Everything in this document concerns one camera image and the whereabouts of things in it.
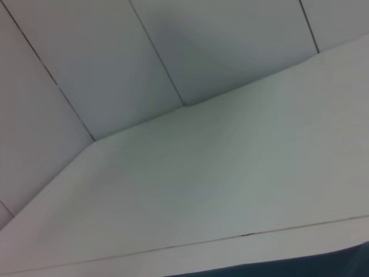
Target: white surface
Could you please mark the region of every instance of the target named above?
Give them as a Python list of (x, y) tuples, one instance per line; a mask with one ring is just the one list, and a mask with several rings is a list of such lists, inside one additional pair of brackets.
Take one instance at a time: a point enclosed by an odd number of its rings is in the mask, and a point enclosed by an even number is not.
[(181, 106), (127, 0), (4, 3), (97, 139)]
[(367, 242), (368, 231), (367, 218), (355, 219), (6, 276), (169, 276), (333, 252)]
[(4, 204), (2, 202), (0, 202), (0, 231), (12, 219), (13, 219), (13, 216), (11, 215), (11, 213), (6, 209)]
[(0, 4), (0, 201), (16, 214), (91, 142)]
[(0, 272), (368, 214), (369, 37), (91, 145), (0, 233)]
[(316, 54), (297, 0), (133, 0), (133, 4), (179, 93), (190, 104)]
[(302, 0), (321, 51), (369, 33), (368, 0)]

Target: dark fabric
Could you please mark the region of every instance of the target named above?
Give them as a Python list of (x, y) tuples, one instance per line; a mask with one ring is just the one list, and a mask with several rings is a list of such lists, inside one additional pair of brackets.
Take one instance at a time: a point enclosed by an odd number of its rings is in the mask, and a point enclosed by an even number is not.
[(369, 243), (345, 250), (265, 263), (244, 264), (180, 277), (369, 277)]

